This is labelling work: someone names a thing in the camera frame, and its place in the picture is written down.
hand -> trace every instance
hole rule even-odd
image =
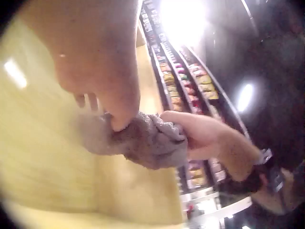
[[[161,114],[165,122],[180,124],[188,138],[188,156],[193,160],[217,158],[223,150],[226,134],[234,130],[205,115],[165,111]]]
[[[241,133],[211,117],[165,111],[161,118],[183,127],[190,159],[217,158],[236,181],[244,180],[260,158],[259,149]]]

finger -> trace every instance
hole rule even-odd
[[[91,110],[97,111],[99,109],[96,95],[93,93],[88,94],[88,99],[90,103]]]
[[[85,106],[85,95],[84,94],[74,94],[74,98],[79,107],[83,108]]]
[[[186,134],[194,139],[200,138],[202,132],[206,132],[206,123],[209,117],[177,111],[165,111],[160,115],[164,122],[180,124]]]

bright light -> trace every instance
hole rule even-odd
[[[203,223],[204,228],[219,228],[219,219],[216,217],[209,217]]]
[[[25,88],[27,86],[27,81],[25,79],[23,72],[20,70],[20,68],[13,59],[8,60],[4,64],[4,69],[8,73],[9,77],[17,85],[17,87]]]
[[[252,87],[252,85],[247,84],[243,88],[243,90],[239,96],[238,105],[237,105],[237,109],[239,111],[244,111],[246,109],[246,107],[249,105],[252,94],[253,94],[253,87]]]
[[[173,43],[194,46],[199,42],[205,25],[202,0],[162,0],[160,17]]]

store shelf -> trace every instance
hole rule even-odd
[[[165,84],[164,79],[163,79],[163,73],[161,71],[160,64],[158,62],[155,51],[153,50],[152,47],[150,47],[149,53],[151,55],[152,67],[153,67],[154,72],[155,72],[156,81],[157,81],[157,84],[158,84],[163,109],[165,111],[173,110],[174,107],[173,107],[173,104],[171,102],[171,98],[169,96],[169,93],[168,93],[167,88],[166,88],[166,84]]]
[[[190,101],[190,99],[187,95],[186,89],[185,89],[183,83],[181,82],[180,76],[177,72],[177,69],[174,66],[173,61],[171,60],[167,50],[165,49],[165,47],[162,43],[160,43],[160,50],[161,50],[161,53],[163,53],[166,57],[167,63],[169,65],[170,69],[171,69],[171,73],[172,73],[172,75],[175,79],[175,84],[176,84],[177,91],[178,91],[178,93],[179,93],[179,95],[180,95],[180,97],[183,101],[186,112],[192,113],[193,104],[192,104],[192,102]]]
[[[216,218],[218,220],[223,219],[229,215],[234,215],[240,211],[245,210],[246,208],[250,207],[252,205],[252,201],[250,197],[246,197],[234,204],[231,204],[229,206],[226,206],[224,208],[221,208],[215,212],[209,213],[209,214],[203,214],[200,216],[197,216],[196,220],[198,220],[201,224],[204,224],[211,218]]]
[[[228,122],[228,124],[230,126],[232,126],[233,128],[237,129],[238,131],[240,131],[246,138],[248,138],[250,140],[250,136],[248,134],[247,128],[245,127],[245,124],[242,122],[237,110],[233,106],[232,102],[230,101],[229,97],[227,96],[227,94],[225,93],[225,91],[223,90],[223,88],[221,87],[219,82],[217,81],[217,79],[213,76],[213,74],[210,72],[210,70],[207,68],[207,66],[201,61],[201,59],[195,54],[195,52],[190,47],[188,47],[188,46],[184,46],[184,47],[191,53],[193,58],[196,59],[196,61],[203,67],[203,69],[205,69],[205,71],[210,76],[212,83],[218,92],[219,100],[222,100],[222,99],[224,100],[221,103],[221,106],[227,107],[227,109],[224,109],[224,107],[223,107],[222,112],[226,113],[225,118],[226,118],[226,121]]]
[[[198,197],[198,198],[193,198],[190,193],[185,194],[185,195],[187,195],[187,196],[184,196],[184,198],[182,199],[183,203],[189,203],[189,202],[190,203],[200,203],[202,201],[210,200],[210,199],[218,197],[219,192],[214,192],[214,193],[204,195],[204,196],[201,196],[201,197]]]
[[[194,88],[194,90],[196,92],[196,96],[199,99],[200,106],[201,106],[200,108],[201,108],[202,112],[205,115],[212,116],[212,112],[210,111],[210,103],[203,96],[203,94],[202,94],[202,92],[201,92],[201,90],[199,88],[199,85],[198,85],[198,83],[197,83],[193,73],[191,72],[191,70],[188,67],[188,63],[186,62],[184,57],[181,55],[181,53],[178,51],[178,49],[171,42],[168,42],[168,44],[170,46],[170,49],[171,49],[172,53],[175,55],[177,61],[179,63],[181,63],[182,67],[185,69],[185,74],[187,75],[189,81],[193,84],[193,88]]]

black shelving unit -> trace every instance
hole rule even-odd
[[[196,96],[199,99],[200,102],[200,108],[202,110],[202,112],[205,115],[208,116],[212,116],[212,112],[210,111],[210,103],[209,101],[203,96],[202,91],[197,83],[196,78],[194,77],[193,73],[191,72],[191,70],[188,67],[188,63],[186,62],[186,60],[184,59],[184,57],[181,55],[181,53],[179,51],[177,51],[176,47],[174,45],[172,45],[171,42],[168,42],[173,54],[176,56],[178,62],[180,62],[182,64],[182,67],[185,69],[185,74],[187,75],[189,81],[193,84],[193,88],[196,92]]]
[[[195,52],[187,47],[184,46],[193,56],[193,58],[203,67],[203,69],[208,73],[210,76],[213,85],[215,86],[215,89],[219,95],[218,100],[210,100],[209,103],[211,105],[214,105],[217,108],[221,108],[220,111],[222,112],[222,115],[225,117],[225,122],[233,127],[234,129],[241,132],[246,138],[250,139],[250,136],[248,134],[247,128],[245,127],[245,124],[242,122],[239,114],[237,113],[235,107],[233,106],[232,102],[228,98],[227,94],[223,90],[223,88],[220,86],[217,79],[213,76],[213,74],[210,72],[210,70],[206,67],[206,65],[201,61],[201,59],[195,54]]]
[[[160,43],[160,50],[161,50],[161,53],[163,53],[165,55],[167,63],[169,65],[170,69],[171,69],[171,73],[172,73],[172,75],[175,79],[176,88],[177,88],[177,91],[180,95],[180,98],[183,101],[185,111],[189,112],[189,113],[192,113],[193,104],[190,101],[190,99],[189,99],[189,97],[186,93],[186,89],[185,89],[183,83],[181,82],[180,75],[178,74],[177,69],[175,68],[175,65],[174,65],[173,61],[171,60],[167,50],[165,49],[165,47],[162,43]]]

